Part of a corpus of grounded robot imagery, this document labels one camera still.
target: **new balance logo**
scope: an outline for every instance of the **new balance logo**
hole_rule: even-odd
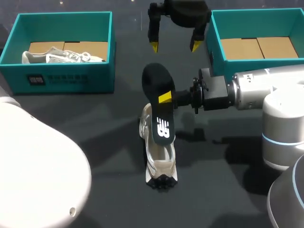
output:
[[[169,122],[162,120],[160,118],[157,117],[157,133],[160,137],[165,137],[165,138],[169,138],[170,137],[170,133],[169,133]]]

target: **white sneaker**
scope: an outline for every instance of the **white sneaker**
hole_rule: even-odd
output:
[[[65,56],[63,50],[59,50],[56,47],[52,47],[49,51],[45,53],[30,53],[29,51],[25,51],[22,53],[22,63],[46,63],[47,62],[47,54],[53,54],[57,56]]]
[[[47,54],[47,63],[96,63],[96,62],[105,62],[104,59],[91,56],[87,52],[82,54],[65,50],[64,56],[58,56],[54,54]]]
[[[84,62],[105,62],[102,58],[91,56],[89,53],[82,54],[68,51],[59,50],[52,47],[45,53],[34,54],[28,51],[22,54],[22,63],[84,63]]]
[[[139,124],[139,135],[145,140],[147,153],[146,183],[153,188],[173,187],[177,183],[175,149],[173,142],[157,145],[152,137],[152,107],[147,104]]]

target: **shoe laces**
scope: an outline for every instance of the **shoe laces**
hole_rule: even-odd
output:
[[[74,60],[77,63],[81,63],[81,62],[88,62],[91,59],[91,55],[87,52],[83,52],[82,54],[73,52],[73,51],[65,51],[65,54],[68,57],[68,60]]]

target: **shoe box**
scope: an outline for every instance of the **shoe box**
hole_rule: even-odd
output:
[[[22,53],[51,47],[88,52],[98,63],[22,64]],[[112,93],[115,80],[112,12],[19,14],[0,57],[0,72],[13,94]]]
[[[304,64],[302,9],[213,10],[207,48],[215,76]]]

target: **teal box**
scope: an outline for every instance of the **teal box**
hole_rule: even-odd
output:
[[[22,64],[31,42],[108,42],[100,63]],[[112,12],[19,14],[0,58],[0,72],[14,94],[112,93],[115,80]]]
[[[221,39],[289,37],[299,58],[227,60]],[[213,10],[207,48],[215,76],[230,81],[236,72],[304,64],[302,9]]]

